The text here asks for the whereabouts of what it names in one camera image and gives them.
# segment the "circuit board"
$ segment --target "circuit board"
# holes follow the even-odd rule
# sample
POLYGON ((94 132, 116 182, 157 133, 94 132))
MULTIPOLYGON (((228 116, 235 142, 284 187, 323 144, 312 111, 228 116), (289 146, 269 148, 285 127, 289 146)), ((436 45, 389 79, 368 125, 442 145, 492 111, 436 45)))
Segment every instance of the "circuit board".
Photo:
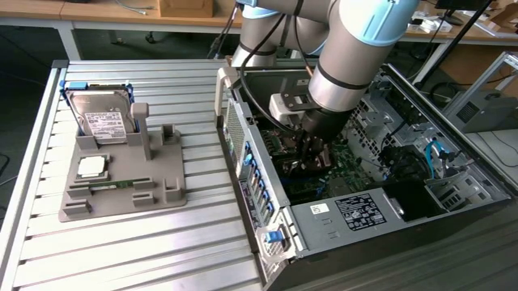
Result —
MULTIPOLYGON (((288 133, 263 130, 261 137, 272 159, 295 152, 291 143, 285 143, 285 141, 292 140, 288 133)), ((332 143, 331 156, 333 167, 327 173, 300 179, 280 177, 292 205, 360 192, 372 183, 372 179, 365 174, 356 162, 356 157, 343 142, 332 143)))

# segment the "label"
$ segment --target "label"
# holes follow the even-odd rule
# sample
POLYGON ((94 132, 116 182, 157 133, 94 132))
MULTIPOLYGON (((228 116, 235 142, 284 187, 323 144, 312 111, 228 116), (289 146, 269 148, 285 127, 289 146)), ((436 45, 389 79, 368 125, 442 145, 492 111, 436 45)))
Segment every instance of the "label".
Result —
POLYGON ((313 215, 329 211, 325 203, 311 205, 309 208, 313 215))
POLYGON ((296 81, 296 86, 304 86, 309 83, 309 79, 299 79, 296 81))
POLYGON ((125 138, 122 116, 120 112, 85 113, 92 135, 96 139, 125 138))
POLYGON ((109 190, 109 189, 116 189, 116 186, 114 185, 109 185, 109 186, 97 186, 97 187, 90 187, 89 188, 90 191, 100 191, 100 190, 109 190))
POLYGON ((368 193, 336 200, 335 203, 352 231, 387 222, 368 193))

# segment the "metal bracket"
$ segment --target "metal bracket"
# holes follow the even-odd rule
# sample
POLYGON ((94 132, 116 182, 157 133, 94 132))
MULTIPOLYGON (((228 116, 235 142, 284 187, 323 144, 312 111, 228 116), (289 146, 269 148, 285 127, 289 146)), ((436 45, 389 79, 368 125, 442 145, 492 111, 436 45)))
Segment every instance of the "metal bracket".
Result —
POLYGON ((232 87, 233 83, 239 80, 237 70, 233 67, 223 67, 217 70, 216 79, 216 97, 213 110, 216 116, 221 115, 221 102, 223 102, 223 91, 225 88, 232 87))
POLYGON ((285 104, 287 110, 295 111, 305 111, 312 109, 319 109, 320 106, 315 103, 311 95, 305 94, 292 94, 289 92, 281 92, 280 97, 285 104))

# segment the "blue latch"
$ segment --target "blue latch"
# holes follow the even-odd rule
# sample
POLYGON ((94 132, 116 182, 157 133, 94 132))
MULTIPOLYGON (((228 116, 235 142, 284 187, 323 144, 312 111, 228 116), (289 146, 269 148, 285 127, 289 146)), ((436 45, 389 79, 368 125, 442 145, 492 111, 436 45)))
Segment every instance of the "blue latch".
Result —
POLYGON ((68 90, 86 90, 88 83, 86 82, 70 82, 68 86, 68 90))
POLYGON ((249 165, 249 163, 252 162, 252 158, 253 158, 253 156, 252 156, 252 154, 251 153, 248 153, 247 155, 245 155, 245 157, 244 157, 244 164, 245 165, 249 165))
POLYGON ((265 233, 265 239, 264 241, 271 244, 271 243, 277 243, 284 240, 283 232, 281 231, 275 231, 275 232, 267 232, 265 233))

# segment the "background workbench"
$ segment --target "background workbench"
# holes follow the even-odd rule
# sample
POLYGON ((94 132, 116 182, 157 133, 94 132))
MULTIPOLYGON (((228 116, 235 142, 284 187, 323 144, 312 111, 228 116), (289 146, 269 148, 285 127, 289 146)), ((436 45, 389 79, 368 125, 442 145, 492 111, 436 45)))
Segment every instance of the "background workbench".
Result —
MULTIPOLYGON (((124 0, 126 5, 153 5, 156 0, 124 0)), ((74 29, 137 30, 153 32, 219 33, 232 11, 233 0, 215 0, 215 17, 179 18, 160 17, 157 10, 140 15, 118 6, 113 0, 92 0, 88 4, 64 2, 64 0, 0 0, 0 25, 52 27, 57 29, 69 60, 80 60, 81 52, 74 39, 74 29)), ((432 5, 424 1, 419 10, 436 14, 432 5)), ((229 33, 239 33, 240 13, 236 15, 229 33)), ((432 42, 439 46, 431 55, 415 81, 419 81, 431 65, 444 52, 444 48, 460 31, 454 26, 448 33, 438 33, 432 42)), ((428 42, 432 33, 407 32, 400 41, 428 42)), ((490 36, 476 27, 467 32, 462 44, 516 46, 518 39, 502 39, 490 36)))

